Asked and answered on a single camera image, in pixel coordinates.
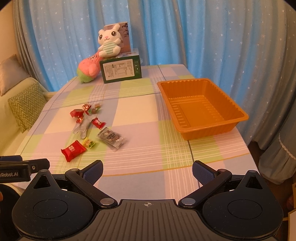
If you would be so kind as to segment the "large red snack packet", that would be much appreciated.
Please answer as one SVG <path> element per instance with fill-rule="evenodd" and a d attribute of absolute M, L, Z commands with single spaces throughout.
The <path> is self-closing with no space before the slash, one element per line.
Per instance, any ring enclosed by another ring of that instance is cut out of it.
<path fill-rule="evenodd" d="M 86 151 L 86 148 L 78 141 L 74 141 L 65 149 L 61 149 L 62 154 L 65 156 L 67 162 L 71 162 L 74 158 L 81 155 Z"/>

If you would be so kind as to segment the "yellow green candy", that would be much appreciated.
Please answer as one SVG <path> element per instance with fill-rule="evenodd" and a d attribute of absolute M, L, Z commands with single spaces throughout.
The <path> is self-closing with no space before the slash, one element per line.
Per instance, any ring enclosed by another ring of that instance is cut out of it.
<path fill-rule="evenodd" d="M 95 144 L 96 142 L 89 138 L 85 138 L 84 141 L 82 142 L 82 145 L 87 149 L 91 149 Z"/>

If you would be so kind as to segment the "clear dark snack packet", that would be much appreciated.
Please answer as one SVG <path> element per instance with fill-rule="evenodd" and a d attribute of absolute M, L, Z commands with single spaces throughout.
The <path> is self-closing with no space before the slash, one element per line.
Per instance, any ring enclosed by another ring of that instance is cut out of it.
<path fill-rule="evenodd" d="M 97 137 L 100 141 L 107 144 L 115 152 L 119 150 L 127 141 L 123 135 L 114 132 L 108 127 L 103 128 L 97 134 Z"/>

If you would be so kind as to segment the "green white snack bag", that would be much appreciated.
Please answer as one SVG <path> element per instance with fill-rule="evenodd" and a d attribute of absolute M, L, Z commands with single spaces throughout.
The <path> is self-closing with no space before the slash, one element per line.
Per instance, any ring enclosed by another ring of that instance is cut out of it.
<path fill-rule="evenodd" d="M 77 123 L 73 129 L 73 133 L 80 133 L 81 139 L 86 138 L 87 130 L 91 124 L 91 122 L 96 118 L 96 115 L 87 115 L 85 114 L 83 117 L 82 123 Z"/>

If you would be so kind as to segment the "small red candy packet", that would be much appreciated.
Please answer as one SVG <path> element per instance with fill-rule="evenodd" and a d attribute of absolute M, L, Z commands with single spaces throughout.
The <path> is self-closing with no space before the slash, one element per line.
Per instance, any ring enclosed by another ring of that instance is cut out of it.
<path fill-rule="evenodd" d="M 102 130 L 106 125 L 105 122 L 100 121 L 98 118 L 94 118 L 91 123 L 100 130 Z"/>

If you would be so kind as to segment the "red foil packet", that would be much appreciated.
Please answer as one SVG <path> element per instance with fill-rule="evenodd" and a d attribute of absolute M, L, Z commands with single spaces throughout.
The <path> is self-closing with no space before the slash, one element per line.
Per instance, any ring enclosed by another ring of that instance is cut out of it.
<path fill-rule="evenodd" d="M 74 109 L 70 112 L 70 115 L 72 118 L 82 118 L 84 116 L 84 110 L 83 109 Z"/>

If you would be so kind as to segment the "red patterned candy wrapper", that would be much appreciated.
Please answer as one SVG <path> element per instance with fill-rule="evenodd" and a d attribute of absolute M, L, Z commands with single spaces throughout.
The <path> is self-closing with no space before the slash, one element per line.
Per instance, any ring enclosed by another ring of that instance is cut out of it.
<path fill-rule="evenodd" d="M 83 106 L 82 106 L 83 110 L 88 113 L 89 111 L 91 111 L 91 105 L 89 105 L 88 103 L 85 103 Z"/>

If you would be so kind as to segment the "green brown candy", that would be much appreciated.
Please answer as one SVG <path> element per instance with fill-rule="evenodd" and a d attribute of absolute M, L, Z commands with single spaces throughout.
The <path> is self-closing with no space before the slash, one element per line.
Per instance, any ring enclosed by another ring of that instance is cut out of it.
<path fill-rule="evenodd" d="M 88 113 L 93 115 L 93 114 L 97 114 L 99 112 L 100 108 L 90 108 L 88 110 Z"/>

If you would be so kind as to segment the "light green sofa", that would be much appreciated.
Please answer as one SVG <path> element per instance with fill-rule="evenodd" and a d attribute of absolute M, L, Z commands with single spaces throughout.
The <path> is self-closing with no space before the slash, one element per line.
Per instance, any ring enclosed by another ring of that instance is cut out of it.
<path fill-rule="evenodd" d="M 40 84 L 32 77 L 26 78 L 1 96 L 1 156 L 14 155 L 28 133 L 28 130 L 21 132 L 8 104 L 8 99 L 34 83 Z"/>

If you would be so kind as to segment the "green zigzag cushion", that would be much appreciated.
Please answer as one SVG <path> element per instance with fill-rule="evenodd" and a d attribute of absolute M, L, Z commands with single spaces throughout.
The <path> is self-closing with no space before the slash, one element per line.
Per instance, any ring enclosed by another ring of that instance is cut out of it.
<path fill-rule="evenodd" d="M 34 125 L 46 103 L 43 91 L 37 83 L 8 99 L 9 107 L 22 133 Z"/>

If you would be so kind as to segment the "grey lace cloth cover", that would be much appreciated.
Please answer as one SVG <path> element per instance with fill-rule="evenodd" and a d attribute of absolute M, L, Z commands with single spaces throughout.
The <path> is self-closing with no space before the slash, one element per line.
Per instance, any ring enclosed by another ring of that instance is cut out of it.
<path fill-rule="evenodd" d="M 295 174 L 295 135 L 280 132 L 259 160 L 260 174 L 274 184 L 281 184 Z"/>

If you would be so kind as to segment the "plaid tablecloth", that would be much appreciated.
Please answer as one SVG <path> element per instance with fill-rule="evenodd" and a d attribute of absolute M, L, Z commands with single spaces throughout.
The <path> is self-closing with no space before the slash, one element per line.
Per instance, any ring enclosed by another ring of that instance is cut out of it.
<path fill-rule="evenodd" d="M 44 106 L 17 154 L 24 160 L 46 158 L 57 174 L 101 160 L 104 172 L 96 187 L 117 200 L 181 199 L 200 186 L 192 175 L 196 160 L 233 174 L 255 169 L 237 129 L 192 141 L 176 131 L 157 84 L 189 78 L 182 64 L 144 66 L 140 79 L 110 84 L 101 76 L 90 83 L 73 78 Z M 99 103 L 99 120 L 122 134 L 126 143 L 113 150 L 98 140 L 99 129 L 91 126 L 87 136 L 95 146 L 67 162 L 62 150 L 80 140 L 73 133 L 76 121 L 70 112 L 85 103 Z"/>

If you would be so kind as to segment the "orange plastic tray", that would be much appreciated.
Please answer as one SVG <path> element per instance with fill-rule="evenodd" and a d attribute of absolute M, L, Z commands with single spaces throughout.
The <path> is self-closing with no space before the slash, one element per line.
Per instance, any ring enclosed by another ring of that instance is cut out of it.
<path fill-rule="evenodd" d="M 233 130 L 248 114 L 207 78 L 157 83 L 176 130 L 186 141 Z"/>

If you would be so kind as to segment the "grey satin cushion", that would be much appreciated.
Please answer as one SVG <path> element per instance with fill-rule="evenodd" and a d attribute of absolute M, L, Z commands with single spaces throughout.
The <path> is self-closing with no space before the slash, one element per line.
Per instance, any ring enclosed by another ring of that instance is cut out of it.
<path fill-rule="evenodd" d="M 17 56 L 14 54 L 1 62 L 0 65 L 0 91 L 3 96 L 8 90 L 29 77 L 29 74 L 20 65 Z"/>

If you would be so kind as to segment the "pink green plush toy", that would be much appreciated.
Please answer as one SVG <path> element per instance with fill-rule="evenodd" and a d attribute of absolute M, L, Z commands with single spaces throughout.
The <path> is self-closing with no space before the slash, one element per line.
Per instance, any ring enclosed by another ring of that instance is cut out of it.
<path fill-rule="evenodd" d="M 97 51 L 78 64 L 77 76 L 81 83 L 89 83 L 97 77 L 100 72 L 100 60 L 99 51 Z"/>

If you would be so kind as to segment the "green white carton box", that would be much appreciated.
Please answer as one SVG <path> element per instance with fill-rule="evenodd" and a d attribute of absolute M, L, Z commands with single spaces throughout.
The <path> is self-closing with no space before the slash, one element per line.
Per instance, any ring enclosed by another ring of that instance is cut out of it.
<path fill-rule="evenodd" d="M 138 49 L 120 53 L 115 57 L 100 61 L 104 83 L 119 82 L 142 78 L 142 69 Z"/>

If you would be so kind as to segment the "blue star curtain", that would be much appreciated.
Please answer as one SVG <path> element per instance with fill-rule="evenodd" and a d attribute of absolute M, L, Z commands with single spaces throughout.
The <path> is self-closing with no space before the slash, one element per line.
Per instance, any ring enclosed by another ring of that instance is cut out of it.
<path fill-rule="evenodd" d="M 285 1 L 13 1 L 13 17 L 21 62 L 50 91 L 97 51 L 100 29 L 127 22 L 142 64 L 184 64 L 248 113 L 246 142 L 267 148 L 293 103 L 295 10 Z"/>

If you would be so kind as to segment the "brown picture box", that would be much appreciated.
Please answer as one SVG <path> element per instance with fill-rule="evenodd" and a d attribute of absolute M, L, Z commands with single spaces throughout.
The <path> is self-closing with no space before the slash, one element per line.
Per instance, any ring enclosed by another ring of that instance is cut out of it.
<path fill-rule="evenodd" d="M 119 22 L 120 28 L 118 29 L 118 32 L 120 33 L 121 37 L 121 51 L 120 53 L 125 53 L 125 52 L 130 52 L 131 47 L 130 47 L 130 35 L 129 35 L 129 28 L 128 28 L 128 22 Z M 116 24 L 109 24 L 105 25 L 103 27 L 104 30 L 110 30 L 114 27 Z"/>

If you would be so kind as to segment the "white bunny plush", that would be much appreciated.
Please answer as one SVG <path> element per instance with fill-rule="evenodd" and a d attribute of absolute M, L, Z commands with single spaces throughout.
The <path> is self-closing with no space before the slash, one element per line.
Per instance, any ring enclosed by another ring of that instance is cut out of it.
<path fill-rule="evenodd" d="M 99 30 L 98 43 L 99 43 L 99 56 L 102 58 L 110 58 L 117 56 L 120 51 L 121 34 L 118 31 L 120 29 L 119 24 L 115 24 L 112 29 Z"/>

